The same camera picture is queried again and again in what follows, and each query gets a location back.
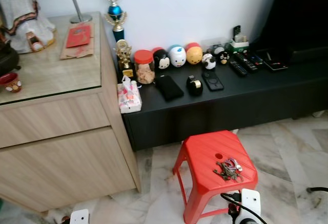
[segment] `glass top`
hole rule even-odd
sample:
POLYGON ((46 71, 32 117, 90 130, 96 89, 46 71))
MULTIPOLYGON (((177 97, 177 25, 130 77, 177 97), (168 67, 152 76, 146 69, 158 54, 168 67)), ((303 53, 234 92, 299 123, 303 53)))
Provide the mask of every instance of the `glass top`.
POLYGON ((22 89, 18 93, 11 93, 0 87, 0 105, 101 87, 101 17, 99 12, 91 15, 94 23, 92 56, 60 60, 72 16, 49 18, 56 26, 55 42, 39 52, 19 55, 18 65, 22 68, 13 72, 18 74, 22 89))

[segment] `marble floor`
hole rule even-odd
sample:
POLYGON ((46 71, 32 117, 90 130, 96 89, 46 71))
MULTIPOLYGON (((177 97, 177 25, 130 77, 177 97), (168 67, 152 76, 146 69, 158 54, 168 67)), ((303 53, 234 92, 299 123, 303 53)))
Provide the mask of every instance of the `marble floor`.
MULTIPOLYGON (((242 144, 255 164, 262 217, 267 223, 328 223, 328 193, 309 194, 307 187, 328 187, 328 114, 320 118, 285 119, 240 129, 242 144)), ((4 202, 0 224, 60 223, 73 210, 87 208, 90 224, 182 224, 183 201, 172 167, 181 144, 137 152, 142 192, 136 190, 51 210, 46 218, 4 202)), ((192 187, 187 164, 181 175, 187 195, 192 187)), ((206 211, 225 208, 219 196, 206 211)), ((231 224, 227 214, 201 219, 201 224, 231 224)))

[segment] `television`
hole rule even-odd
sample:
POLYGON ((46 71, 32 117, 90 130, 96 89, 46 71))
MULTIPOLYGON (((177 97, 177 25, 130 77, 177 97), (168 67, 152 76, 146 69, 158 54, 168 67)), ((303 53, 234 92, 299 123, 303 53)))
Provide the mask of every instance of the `television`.
POLYGON ((289 58, 328 57, 328 0, 274 0, 258 43, 289 58))

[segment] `bunch of keys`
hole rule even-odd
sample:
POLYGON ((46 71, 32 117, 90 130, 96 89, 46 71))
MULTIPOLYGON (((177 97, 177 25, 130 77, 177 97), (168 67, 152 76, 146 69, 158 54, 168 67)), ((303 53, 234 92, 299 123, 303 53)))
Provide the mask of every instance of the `bunch of keys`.
POLYGON ((224 180, 230 180, 233 179, 237 182, 243 182, 243 177, 237 173, 242 171, 241 165, 238 164, 237 160, 233 158, 229 158, 225 162, 216 162, 218 164, 222 171, 219 173, 216 169, 213 170, 214 173, 217 175, 220 175, 224 180))

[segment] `stool hole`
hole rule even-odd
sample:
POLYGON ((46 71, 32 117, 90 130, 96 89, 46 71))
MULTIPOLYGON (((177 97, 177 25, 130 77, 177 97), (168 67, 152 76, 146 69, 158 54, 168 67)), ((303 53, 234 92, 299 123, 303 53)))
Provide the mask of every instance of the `stool hole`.
POLYGON ((215 157, 216 157, 217 159, 222 159, 222 158, 223 158, 222 154, 220 154, 220 153, 216 153, 216 154, 215 154, 215 157))

